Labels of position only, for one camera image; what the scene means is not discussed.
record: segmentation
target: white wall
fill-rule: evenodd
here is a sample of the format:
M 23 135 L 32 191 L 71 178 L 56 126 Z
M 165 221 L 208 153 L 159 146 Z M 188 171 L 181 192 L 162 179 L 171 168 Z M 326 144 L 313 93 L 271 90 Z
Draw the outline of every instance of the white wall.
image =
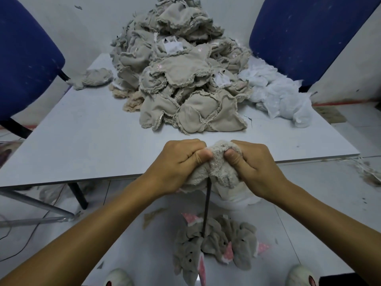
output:
M 133 13 L 146 13 L 156 0 L 19 0 L 36 18 L 65 56 L 64 72 L 75 76 L 121 32 Z M 264 0 L 201 0 L 203 8 L 229 36 L 248 45 Z M 374 97 L 381 85 L 381 8 L 356 34 L 312 89 L 314 101 Z M 57 78 L 50 88 L 15 119 L 38 124 L 59 101 L 67 85 Z

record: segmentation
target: wire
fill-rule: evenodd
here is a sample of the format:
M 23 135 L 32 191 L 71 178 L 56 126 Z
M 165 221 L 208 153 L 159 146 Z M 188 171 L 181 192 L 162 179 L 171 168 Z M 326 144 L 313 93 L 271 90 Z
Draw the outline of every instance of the wire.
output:
M 2 214 L 0 214 L 0 216 L 4 219 L 4 221 L 8 222 L 7 218 L 5 216 L 3 216 Z M 8 237 L 9 233 L 11 232 L 12 230 L 12 226 L 9 225 L 9 231 L 8 233 L 4 236 L 4 237 L 1 237 L 0 240 L 3 240 L 4 238 Z
M 55 206 L 56 203 L 58 202 L 58 200 L 60 199 L 61 193 L 62 193 L 62 191 L 64 190 L 65 185 L 62 187 L 62 189 L 61 189 L 61 191 L 60 191 L 60 193 L 59 193 L 59 195 L 58 195 L 58 198 L 57 198 L 56 201 L 54 202 L 53 206 Z M 44 215 L 42 218 L 45 218 L 49 213 L 50 213 L 50 211 L 47 211 L 47 212 L 45 213 L 45 215 Z M 31 235 L 29 236 L 28 241 L 26 242 L 26 244 L 24 245 L 24 247 L 22 247 L 22 249 L 21 249 L 20 251 L 18 251 L 16 254 L 14 254 L 14 255 L 12 255 L 12 256 L 9 256 L 9 257 L 7 257 L 7 258 L 5 258 L 5 259 L 0 260 L 0 263 L 3 262 L 3 261 L 5 261 L 5 260 L 11 259 L 11 258 L 17 256 L 18 254 L 20 254 L 20 253 L 26 248 L 26 246 L 29 244 L 29 242 L 30 242 L 30 240 L 31 240 L 31 238 L 32 238 L 32 236 L 33 236 L 33 234 L 36 232 L 37 227 L 38 227 L 39 225 L 40 225 L 40 223 L 38 223 L 38 224 L 34 227 L 34 229 L 33 229 L 32 233 L 31 233 Z M 9 233 L 11 232 L 11 230 L 12 230 L 12 227 L 10 227 L 10 229 L 9 229 L 9 231 L 8 231 L 8 233 L 7 233 L 7 235 L 5 235 L 4 237 L 2 237 L 1 239 L 4 239 L 5 237 L 7 237 L 7 236 L 9 235 Z

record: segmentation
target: hand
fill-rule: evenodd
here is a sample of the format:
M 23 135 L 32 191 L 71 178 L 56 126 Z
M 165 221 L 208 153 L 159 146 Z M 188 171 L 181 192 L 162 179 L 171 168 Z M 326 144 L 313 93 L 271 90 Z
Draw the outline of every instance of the hand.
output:
M 291 184 L 275 163 L 267 146 L 232 140 L 242 151 L 228 149 L 224 156 L 247 187 L 258 197 L 274 202 L 285 185 Z
M 213 157 L 199 139 L 171 140 L 142 177 L 151 179 L 158 195 L 176 192 L 199 165 Z

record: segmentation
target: left hand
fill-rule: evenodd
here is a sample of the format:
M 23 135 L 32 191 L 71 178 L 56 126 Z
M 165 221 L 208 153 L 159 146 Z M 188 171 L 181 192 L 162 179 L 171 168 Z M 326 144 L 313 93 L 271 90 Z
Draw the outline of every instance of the left hand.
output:
M 195 168 L 213 157 L 199 139 L 171 140 L 142 175 L 154 183 L 159 196 L 176 192 Z

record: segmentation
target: white label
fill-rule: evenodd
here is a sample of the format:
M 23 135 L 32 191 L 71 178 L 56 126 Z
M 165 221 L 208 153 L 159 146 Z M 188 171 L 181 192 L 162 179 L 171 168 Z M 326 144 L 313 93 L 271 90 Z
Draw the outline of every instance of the white label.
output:
M 171 42 L 169 42 L 167 38 L 164 38 L 163 44 L 167 54 L 173 54 L 184 50 L 183 44 L 181 42 L 178 42 L 176 38 L 174 39 L 174 41 Z
M 215 73 L 215 76 L 213 77 L 213 80 L 214 82 L 216 83 L 216 85 L 218 87 L 225 87 L 226 85 L 230 85 L 232 84 L 230 82 L 230 78 L 229 76 L 221 73 L 221 72 L 217 72 Z

